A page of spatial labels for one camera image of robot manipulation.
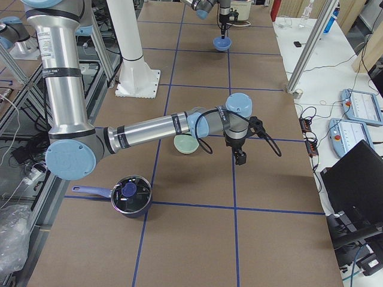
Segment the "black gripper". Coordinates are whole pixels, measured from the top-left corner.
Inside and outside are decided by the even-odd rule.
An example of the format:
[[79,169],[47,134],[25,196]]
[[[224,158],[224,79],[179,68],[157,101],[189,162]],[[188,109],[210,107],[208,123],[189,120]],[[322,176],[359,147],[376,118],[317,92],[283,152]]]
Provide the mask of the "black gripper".
[[226,25],[229,22],[230,13],[229,14],[218,14],[218,26],[221,30],[221,39],[225,39],[226,36]]
[[224,135],[226,146],[231,147],[234,158],[235,158],[235,164],[240,166],[246,163],[247,155],[242,150],[242,146],[244,145],[246,138],[240,138],[240,139],[234,139],[231,138],[229,135]]

